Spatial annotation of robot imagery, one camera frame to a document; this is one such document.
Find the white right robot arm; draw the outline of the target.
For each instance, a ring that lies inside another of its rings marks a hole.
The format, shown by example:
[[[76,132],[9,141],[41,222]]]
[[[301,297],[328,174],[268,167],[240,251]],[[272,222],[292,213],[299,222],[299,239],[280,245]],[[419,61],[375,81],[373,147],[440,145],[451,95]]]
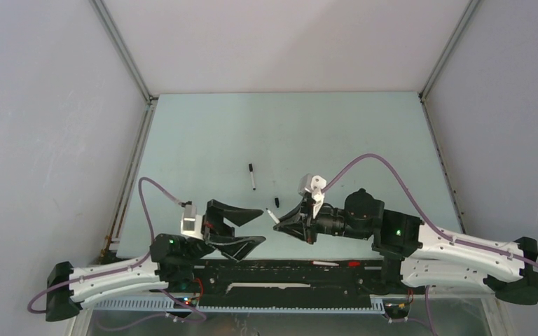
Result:
[[[360,188],[343,208],[318,204],[308,192],[287,214],[273,216],[273,229],[314,244],[319,235],[373,242],[383,257],[379,282],[390,293],[404,286],[471,288],[515,305],[538,303],[538,256],[529,237],[501,242],[431,226],[417,216],[386,210],[383,201]]]

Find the white marker pen black tip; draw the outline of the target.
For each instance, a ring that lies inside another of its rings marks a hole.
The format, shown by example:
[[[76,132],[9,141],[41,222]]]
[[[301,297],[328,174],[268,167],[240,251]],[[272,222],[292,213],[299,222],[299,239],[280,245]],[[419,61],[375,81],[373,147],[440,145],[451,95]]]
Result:
[[[254,177],[254,166],[253,166],[252,163],[248,164],[248,170],[249,170],[249,176],[250,176],[250,179],[251,179],[251,189],[256,190],[256,181],[255,181],[255,177]]]

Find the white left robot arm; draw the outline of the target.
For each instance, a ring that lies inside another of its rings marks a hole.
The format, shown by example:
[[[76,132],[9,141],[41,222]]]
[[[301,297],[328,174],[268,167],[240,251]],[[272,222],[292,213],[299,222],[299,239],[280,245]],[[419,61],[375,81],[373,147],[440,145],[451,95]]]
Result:
[[[240,262],[265,241],[262,236],[238,237],[235,229],[263,215],[261,209],[243,209],[212,199],[203,215],[183,204],[180,233],[158,234],[148,252],[135,259],[108,265],[54,266],[47,280],[46,321],[75,317],[105,299],[140,291],[185,293],[195,283],[197,261],[218,251]]]

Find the white pen red cap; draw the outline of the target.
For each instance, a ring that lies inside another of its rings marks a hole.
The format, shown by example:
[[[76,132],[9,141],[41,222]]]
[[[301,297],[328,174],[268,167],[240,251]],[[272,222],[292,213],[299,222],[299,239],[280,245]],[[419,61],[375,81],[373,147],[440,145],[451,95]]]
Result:
[[[313,260],[310,263],[312,265],[322,266],[322,267],[360,267],[361,266],[361,263],[356,260],[336,261],[336,262]]]

